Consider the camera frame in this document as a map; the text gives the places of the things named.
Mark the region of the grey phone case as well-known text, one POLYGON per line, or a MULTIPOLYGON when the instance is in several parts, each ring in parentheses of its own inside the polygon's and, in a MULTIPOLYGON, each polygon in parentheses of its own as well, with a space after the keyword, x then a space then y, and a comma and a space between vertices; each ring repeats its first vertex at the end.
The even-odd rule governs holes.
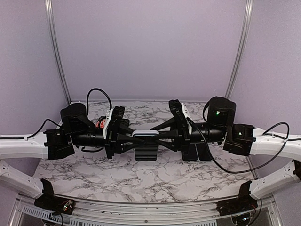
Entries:
MULTIPOLYGON (((132 133, 132 137, 138 134, 155 134, 159 132, 156 130, 135 130, 132 133)), ((158 144, 155 142, 143 142, 139 146, 134 148, 136 161, 156 161, 158 156, 158 144)))

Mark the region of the black phone light-blue edge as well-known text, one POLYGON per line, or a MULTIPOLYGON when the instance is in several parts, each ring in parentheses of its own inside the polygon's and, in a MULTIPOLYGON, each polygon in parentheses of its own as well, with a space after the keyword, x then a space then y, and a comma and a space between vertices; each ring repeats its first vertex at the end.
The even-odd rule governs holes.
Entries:
POLYGON ((196 144, 196 149, 197 149, 197 153, 198 153, 198 159, 200 161, 211 161, 212 160, 212 158, 208 154, 205 143, 196 144))

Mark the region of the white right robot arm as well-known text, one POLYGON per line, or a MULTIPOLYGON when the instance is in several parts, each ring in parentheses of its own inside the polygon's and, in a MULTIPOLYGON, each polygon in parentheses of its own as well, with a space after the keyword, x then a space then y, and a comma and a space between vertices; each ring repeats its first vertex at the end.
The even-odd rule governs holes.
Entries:
POLYGON ((272 130, 286 122, 280 122, 267 130, 248 124, 235 124, 236 103, 224 97, 213 97, 203 110, 203 123, 194 123, 185 104, 179 100, 170 100, 169 108, 173 115, 168 121, 153 127, 159 132, 154 141, 170 150, 186 153, 190 144, 203 144, 206 152, 213 159, 209 143, 223 145, 228 153, 250 156, 270 155, 271 159, 254 168, 258 170, 270 164, 277 157, 291 159, 281 169, 240 186, 238 197, 233 200, 233 207, 243 211, 251 204, 251 199, 258 200, 282 187, 298 183, 301 180, 301 137, 277 134, 272 130))

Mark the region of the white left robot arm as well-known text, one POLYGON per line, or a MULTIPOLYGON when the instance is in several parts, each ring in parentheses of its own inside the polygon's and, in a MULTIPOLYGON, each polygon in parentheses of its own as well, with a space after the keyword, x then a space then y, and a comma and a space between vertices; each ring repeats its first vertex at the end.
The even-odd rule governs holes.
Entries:
POLYGON ((62 124, 58 129, 39 130, 32 135, 0 138, 0 178, 20 192, 35 198, 54 210, 59 206, 59 198, 54 195, 51 182, 35 179, 6 165, 6 159, 37 158, 61 160, 75 154, 75 148, 105 148, 108 158, 125 150, 124 143, 142 143, 132 137, 129 120, 123 118, 124 107, 111 108, 99 124, 88 118, 87 108, 75 103, 60 111, 62 124))

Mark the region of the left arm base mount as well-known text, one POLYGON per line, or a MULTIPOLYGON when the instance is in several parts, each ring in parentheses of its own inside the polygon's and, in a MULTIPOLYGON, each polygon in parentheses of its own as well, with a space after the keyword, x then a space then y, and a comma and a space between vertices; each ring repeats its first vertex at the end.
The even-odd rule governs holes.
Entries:
POLYGON ((45 179, 41 179, 41 182, 43 185, 42 195, 35 199, 34 206, 56 213, 71 215, 75 201, 73 199, 55 196, 52 184, 45 179))

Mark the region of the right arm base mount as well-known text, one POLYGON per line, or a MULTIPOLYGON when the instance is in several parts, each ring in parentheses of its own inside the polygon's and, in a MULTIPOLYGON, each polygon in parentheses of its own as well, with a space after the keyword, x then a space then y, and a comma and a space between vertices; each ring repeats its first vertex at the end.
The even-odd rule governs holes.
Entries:
POLYGON ((233 199, 218 201, 216 210, 220 216, 236 214, 243 211, 256 209, 258 207, 257 200, 250 196, 251 181, 247 181, 240 186, 238 196, 233 199))

